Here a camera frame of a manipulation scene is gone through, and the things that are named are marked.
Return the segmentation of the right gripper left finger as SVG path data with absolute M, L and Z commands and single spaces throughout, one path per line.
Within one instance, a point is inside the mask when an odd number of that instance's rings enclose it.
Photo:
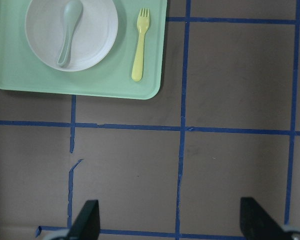
M 68 240 L 97 240 L 101 230 L 98 200 L 87 200 L 67 233 Z

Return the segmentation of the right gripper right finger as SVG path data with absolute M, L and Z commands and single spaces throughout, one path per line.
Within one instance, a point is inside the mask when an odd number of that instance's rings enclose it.
M 253 197 L 240 199 L 239 227 L 247 240 L 283 240 L 285 232 Z

